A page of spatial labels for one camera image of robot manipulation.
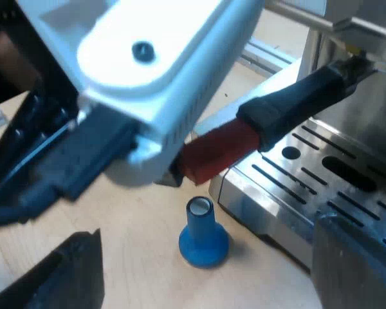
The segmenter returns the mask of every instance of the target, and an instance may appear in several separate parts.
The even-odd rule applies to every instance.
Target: screw hole
[[[300,157],[300,151],[296,147],[286,147],[282,150],[282,155],[286,159],[296,160]]]
[[[152,62],[154,60],[154,48],[149,42],[136,42],[131,48],[133,57],[140,62]]]

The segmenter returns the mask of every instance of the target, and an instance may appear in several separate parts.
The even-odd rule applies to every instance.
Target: espresso machine
[[[308,268],[324,308],[386,308],[386,1],[310,2],[266,3],[310,27],[301,60],[206,119],[196,134],[334,61],[358,55],[377,73],[273,149],[219,173],[210,194]]]
[[[150,1],[163,3],[167,18],[138,1],[0,1],[1,24],[42,75],[0,140],[0,226],[36,219],[59,198],[75,201],[105,170],[127,186],[151,183],[169,166],[171,176],[180,172],[185,137],[243,50],[264,1],[203,1],[200,10]],[[197,125],[195,134],[206,135],[234,119],[243,103],[305,77],[322,89],[320,77],[332,75],[343,100],[333,97],[322,110],[305,98],[301,110],[279,119],[284,128],[277,126],[268,147],[213,178],[210,195],[310,271],[324,308],[386,308],[386,0],[266,1],[265,8],[310,27],[302,59]],[[138,18],[146,12],[163,28],[146,26],[151,19]],[[126,39],[123,29],[131,29]],[[167,42],[162,33],[182,39],[168,35]],[[317,74],[322,68],[327,73]],[[282,107],[294,99],[282,98]],[[293,125],[296,114],[313,116]],[[77,271],[85,262],[69,254],[64,266],[78,279],[59,276],[59,294],[41,289],[44,300],[37,296],[36,287],[54,280],[49,273],[60,248],[85,255],[89,268],[103,273],[100,233],[78,234],[3,291],[0,308],[32,295],[59,308],[54,304],[71,291],[80,293],[72,308],[100,308],[102,276],[88,293],[82,282],[89,272]],[[28,291],[19,288],[26,285]]]

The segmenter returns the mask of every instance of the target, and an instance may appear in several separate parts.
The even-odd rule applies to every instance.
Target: black cable
[[[102,105],[33,168],[33,184],[15,205],[0,206],[0,226],[38,217],[60,197],[76,200],[118,156],[134,146],[134,120]]]

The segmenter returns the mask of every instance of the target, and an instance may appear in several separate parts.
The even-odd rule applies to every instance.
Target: coffee machine
[[[216,176],[210,194],[239,223],[301,262],[324,308],[386,307],[386,1],[272,1],[310,27],[301,60],[196,127],[353,55],[377,73],[267,152]]]

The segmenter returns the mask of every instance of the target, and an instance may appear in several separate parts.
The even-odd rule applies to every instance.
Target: black rubber grip
[[[260,134],[260,151],[270,150],[294,127],[346,96],[344,80],[324,66],[293,85],[240,106],[237,117]]]

